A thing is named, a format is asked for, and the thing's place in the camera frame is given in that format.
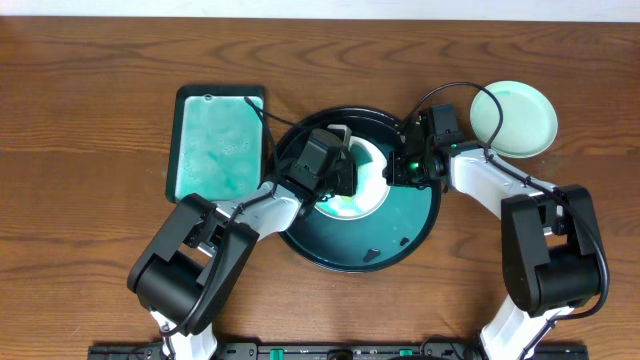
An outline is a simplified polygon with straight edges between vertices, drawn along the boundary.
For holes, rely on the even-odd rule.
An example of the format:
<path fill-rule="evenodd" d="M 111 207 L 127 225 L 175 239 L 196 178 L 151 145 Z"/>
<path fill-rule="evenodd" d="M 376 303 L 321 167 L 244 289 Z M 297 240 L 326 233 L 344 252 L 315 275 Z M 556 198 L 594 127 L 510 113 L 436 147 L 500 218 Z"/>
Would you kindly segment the mint green plate with stain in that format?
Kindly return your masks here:
<path fill-rule="evenodd" d="M 547 150 L 558 132 L 558 117 L 549 99 L 536 88 L 516 81 L 486 87 L 503 111 L 502 126 L 492 148 L 510 158 L 529 158 Z M 472 101 L 470 122 L 476 137 L 487 142 L 499 120 L 494 101 L 480 91 Z"/>

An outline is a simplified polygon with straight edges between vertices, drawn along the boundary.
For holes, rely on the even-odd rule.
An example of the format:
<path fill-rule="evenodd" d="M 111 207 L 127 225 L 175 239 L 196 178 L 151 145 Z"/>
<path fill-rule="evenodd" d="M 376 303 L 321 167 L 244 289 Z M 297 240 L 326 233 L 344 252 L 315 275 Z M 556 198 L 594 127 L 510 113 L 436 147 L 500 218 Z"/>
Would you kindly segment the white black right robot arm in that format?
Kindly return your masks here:
<path fill-rule="evenodd" d="M 409 123 L 399 137 L 384 173 L 388 184 L 454 189 L 501 222 L 507 297 L 466 358 L 531 359 L 557 323 L 603 307 L 610 275 L 586 188 L 536 180 L 488 142 L 465 140 L 456 124 Z"/>

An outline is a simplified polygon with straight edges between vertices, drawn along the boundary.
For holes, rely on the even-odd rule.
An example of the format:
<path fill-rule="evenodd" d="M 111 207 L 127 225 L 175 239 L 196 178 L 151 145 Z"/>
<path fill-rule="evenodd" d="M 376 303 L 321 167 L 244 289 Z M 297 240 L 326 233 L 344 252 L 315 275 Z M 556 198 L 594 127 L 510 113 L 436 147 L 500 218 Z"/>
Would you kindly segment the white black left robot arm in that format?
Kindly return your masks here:
<path fill-rule="evenodd" d="M 257 242 L 290 228 L 323 197 L 355 190 L 355 162 L 340 146 L 303 151 L 240 198 L 180 200 L 127 278 L 159 325 L 161 358 L 211 358 L 218 346 L 212 322 Z"/>

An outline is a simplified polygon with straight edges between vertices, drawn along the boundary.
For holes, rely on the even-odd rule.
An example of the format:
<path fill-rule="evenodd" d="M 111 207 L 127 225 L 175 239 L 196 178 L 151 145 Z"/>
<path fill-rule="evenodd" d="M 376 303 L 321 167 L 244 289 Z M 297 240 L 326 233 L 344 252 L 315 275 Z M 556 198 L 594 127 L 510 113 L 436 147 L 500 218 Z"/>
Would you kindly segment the white plate with green stain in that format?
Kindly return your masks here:
<path fill-rule="evenodd" d="M 355 195 L 336 195 L 315 205 L 315 209 L 321 214 L 344 221 L 371 215 L 384 203 L 390 192 L 382 175 L 387 165 L 383 152 L 370 141 L 356 136 L 350 138 L 349 151 L 357 170 Z"/>

